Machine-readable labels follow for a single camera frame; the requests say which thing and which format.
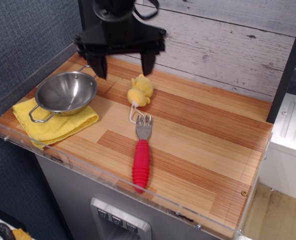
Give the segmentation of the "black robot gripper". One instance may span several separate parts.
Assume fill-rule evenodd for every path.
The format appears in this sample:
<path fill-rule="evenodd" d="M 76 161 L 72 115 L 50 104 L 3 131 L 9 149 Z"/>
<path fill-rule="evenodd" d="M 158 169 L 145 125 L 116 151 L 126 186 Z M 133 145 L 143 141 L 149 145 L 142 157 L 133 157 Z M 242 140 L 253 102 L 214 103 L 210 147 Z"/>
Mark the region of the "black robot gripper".
<path fill-rule="evenodd" d="M 72 40 L 98 77 L 107 78 L 107 55 L 141 54 L 143 75 L 154 68 L 156 55 L 165 50 L 166 30 L 144 24 L 133 15 L 119 22 L 101 21 Z"/>

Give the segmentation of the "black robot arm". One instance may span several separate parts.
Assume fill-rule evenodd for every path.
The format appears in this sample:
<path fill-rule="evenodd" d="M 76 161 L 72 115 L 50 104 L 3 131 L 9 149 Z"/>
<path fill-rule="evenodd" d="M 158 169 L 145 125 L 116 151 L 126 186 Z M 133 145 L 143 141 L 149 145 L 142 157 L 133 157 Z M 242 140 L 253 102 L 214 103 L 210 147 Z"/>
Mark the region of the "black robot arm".
<path fill-rule="evenodd" d="M 73 37 L 80 56 L 100 78 L 107 77 L 107 55 L 139 53 L 149 75 L 156 55 L 165 50 L 166 30 L 144 24 L 157 15 L 141 15 L 132 0 L 94 0 L 81 7 L 83 31 Z"/>

